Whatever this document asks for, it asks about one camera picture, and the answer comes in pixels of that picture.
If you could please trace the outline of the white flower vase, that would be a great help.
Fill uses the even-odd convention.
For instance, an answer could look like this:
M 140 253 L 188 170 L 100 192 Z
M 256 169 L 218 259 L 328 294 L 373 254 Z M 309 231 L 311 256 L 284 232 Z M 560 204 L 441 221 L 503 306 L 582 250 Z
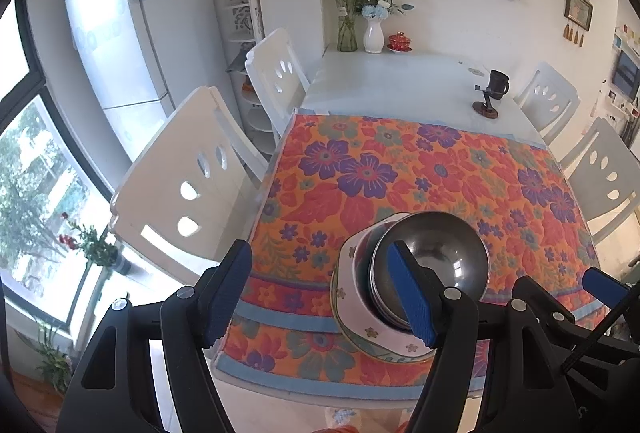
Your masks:
M 413 4 L 405 0 L 361 0 L 360 15 L 366 20 L 363 48 L 368 54 L 380 54 L 385 45 L 382 22 L 391 15 L 405 14 L 413 10 Z

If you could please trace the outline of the white chair near right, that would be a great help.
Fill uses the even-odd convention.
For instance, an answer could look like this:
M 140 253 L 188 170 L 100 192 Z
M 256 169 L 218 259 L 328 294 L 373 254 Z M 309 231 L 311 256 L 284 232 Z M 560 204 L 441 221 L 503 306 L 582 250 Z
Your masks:
M 622 209 L 593 236 L 597 245 L 639 208 L 639 161 L 602 118 L 594 119 L 582 139 L 560 161 L 582 216 L 589 222 Z

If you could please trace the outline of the red flower potted plant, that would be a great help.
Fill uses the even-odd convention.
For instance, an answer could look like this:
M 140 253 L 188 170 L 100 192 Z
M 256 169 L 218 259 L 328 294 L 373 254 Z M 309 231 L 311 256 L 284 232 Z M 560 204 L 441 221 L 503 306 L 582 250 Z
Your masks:
M 108 231 L 98 234 L 96 227 L 76 223 L 67 212 L 62 212 L 61 216 L 74 232 L 72 235 L 60 234 L 58 242 L 61 245 L 65 245 L 72 251 L 80 251 L 90 264 L 115 271 L 123 276 L 131 273 L 132 264 L 122 255 L 122 251 L 115 243 L 107 241 Z

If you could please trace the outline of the wall television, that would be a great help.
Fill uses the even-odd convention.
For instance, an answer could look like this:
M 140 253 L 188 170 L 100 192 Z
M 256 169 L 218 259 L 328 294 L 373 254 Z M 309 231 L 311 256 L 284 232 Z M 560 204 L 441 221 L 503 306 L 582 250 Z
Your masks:
M 639 67 L 626 52 L 620 51 L 612 75 L 612 84 L 631 101 L 639 90 Z

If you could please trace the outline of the white corner shelf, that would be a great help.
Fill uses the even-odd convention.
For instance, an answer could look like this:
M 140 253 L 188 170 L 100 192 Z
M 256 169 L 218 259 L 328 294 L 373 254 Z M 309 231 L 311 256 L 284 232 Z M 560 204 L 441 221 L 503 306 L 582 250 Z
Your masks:
M 226 0 L 224 14 L 229 45 L 227 73 L 239 105 L 242 127 L 258 152 L 270 160 L 277 138 L 245 68 L 248 52 L 265 37 L 262 8 L 259 0 Z

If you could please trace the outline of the white chair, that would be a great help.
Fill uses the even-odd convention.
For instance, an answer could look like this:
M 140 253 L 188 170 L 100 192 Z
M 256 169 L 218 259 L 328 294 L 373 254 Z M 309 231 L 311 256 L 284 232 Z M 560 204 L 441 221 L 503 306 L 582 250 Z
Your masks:
M 257 43 L 246 54 L 245 70 L 274 133 L 280 138 L 310 86 L 288 32 L 277 28 Z
M 560 161 L 582 216 L 589 222 L 622 209 L 593 236 L 597 245 L 639 208 L 639 161 L 602 118 L 594 119 L 582 139 Z
M 267 160 L 215 87 L 195 89 L 131 165 L 111 200 L 111 232 L 192 285 L 250 233 Z
M 534 75 L 514 98 L 547 145 L 557 138 L 576 113 L 576 88 L 549 63 L 537 64 Z

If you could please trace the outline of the steel bowl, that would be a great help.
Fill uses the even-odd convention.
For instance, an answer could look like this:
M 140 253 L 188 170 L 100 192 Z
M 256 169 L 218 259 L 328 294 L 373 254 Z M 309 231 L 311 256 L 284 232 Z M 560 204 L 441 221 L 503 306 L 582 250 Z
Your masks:
M 393 328 L 410 329 L 387 269 L 386 252 L 396 241 L 405 242 L 418 264 L 433 269 L 444 286 L 455 287 L 474 301 L 484 297 L 489 253 L 470 224 L 446 212 L 402 216 L 388 225 L 375 243 L 368 266 L 370 300 L 378 315 Z

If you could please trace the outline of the red lidded pot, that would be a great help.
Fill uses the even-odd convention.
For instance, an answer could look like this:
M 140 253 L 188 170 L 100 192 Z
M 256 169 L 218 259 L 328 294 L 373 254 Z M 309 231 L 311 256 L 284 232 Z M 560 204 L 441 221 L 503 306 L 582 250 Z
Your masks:
M 397 32 L 388 37 L 386 47 L 396 54 L 412 52 L 411 40 L 404 32 Z

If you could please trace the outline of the green floor plant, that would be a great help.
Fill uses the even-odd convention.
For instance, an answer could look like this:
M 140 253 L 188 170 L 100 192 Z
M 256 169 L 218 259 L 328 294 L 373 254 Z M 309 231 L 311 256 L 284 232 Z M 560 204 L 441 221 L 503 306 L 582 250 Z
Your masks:
M 36 323 L 37 338 L 31 339 L 22 332 L 17 332 L 17 336 L 40 356 L 37 371 L 42 375 L 43 380 L 50 384 L 58 395 L 64 396 L 74 372 L 72 358 L 55 344 L 57 327 L 52 327 L 50 323 L 41 320 L 36 320 Z

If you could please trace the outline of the white refrigerator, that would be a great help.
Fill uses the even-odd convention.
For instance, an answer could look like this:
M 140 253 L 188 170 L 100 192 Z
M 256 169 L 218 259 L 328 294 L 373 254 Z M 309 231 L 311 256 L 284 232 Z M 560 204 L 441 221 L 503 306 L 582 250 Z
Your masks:
M 65 0 L 74 46 L 130 160 L 201 86 L 240 114 L 215 0 Z

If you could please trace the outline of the green rimmed plate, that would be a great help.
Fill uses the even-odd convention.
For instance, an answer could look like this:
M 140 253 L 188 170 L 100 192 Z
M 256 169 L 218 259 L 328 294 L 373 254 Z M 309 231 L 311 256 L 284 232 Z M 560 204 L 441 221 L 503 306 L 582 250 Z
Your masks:
M 330 301 L 338 329 L 362 353 L 392 364 L 415 364 L 427 361 L 435 352 L 420 343 L 411 333 L 393 329 L 375 317 L 357 292 L 355 281 L 340 287 L 338 272 L 332 275 Z

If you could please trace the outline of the white chair near left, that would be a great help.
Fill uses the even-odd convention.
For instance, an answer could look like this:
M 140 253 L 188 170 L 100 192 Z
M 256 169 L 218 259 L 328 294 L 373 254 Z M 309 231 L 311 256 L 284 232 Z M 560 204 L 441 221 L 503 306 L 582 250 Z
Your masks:
M 215 87 L 195 89 L 131 165 L 111 200 L 111 232 L 192 285 L 250 233 L 267 160 Z

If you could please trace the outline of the dark brown cup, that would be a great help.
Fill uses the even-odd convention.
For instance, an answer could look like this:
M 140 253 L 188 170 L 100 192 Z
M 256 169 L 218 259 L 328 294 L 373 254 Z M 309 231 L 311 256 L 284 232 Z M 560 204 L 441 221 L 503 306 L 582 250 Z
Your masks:
M 491 70 L 487 93 L 491 98 L 500 100 L 509 92 L 510 78 L 501 71 Z

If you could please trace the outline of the white chair far left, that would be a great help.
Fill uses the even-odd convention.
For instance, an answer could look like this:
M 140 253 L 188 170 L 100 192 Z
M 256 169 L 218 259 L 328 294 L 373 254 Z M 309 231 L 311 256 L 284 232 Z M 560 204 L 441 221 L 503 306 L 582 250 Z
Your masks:
M 310 86 L 288 32 L 277 28 L 257 43 L 246 54 L 245 70 L 274 133 L 280 138 Z

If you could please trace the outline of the lower framed picture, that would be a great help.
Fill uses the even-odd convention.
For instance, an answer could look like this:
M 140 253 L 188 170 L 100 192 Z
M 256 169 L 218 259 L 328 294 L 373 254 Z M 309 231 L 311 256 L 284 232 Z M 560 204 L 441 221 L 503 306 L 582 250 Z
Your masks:
M 593 7 L 588 0 L 565 0 L 564 16 L 585 31 L 590 30 Z

